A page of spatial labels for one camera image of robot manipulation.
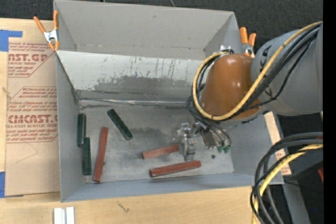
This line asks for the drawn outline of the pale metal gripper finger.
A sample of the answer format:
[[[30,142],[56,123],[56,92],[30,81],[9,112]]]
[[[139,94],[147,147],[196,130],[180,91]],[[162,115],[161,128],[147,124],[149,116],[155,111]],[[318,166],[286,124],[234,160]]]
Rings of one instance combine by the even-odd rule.
[[[193,130],[189,123],[182,123],[180,129],[180,139],[185,141],[190,141],[193,137]]]
[[[180,142],[180,154],[185,162],[192,161],[196,152],[196,145],[193,141],[184,140]]]

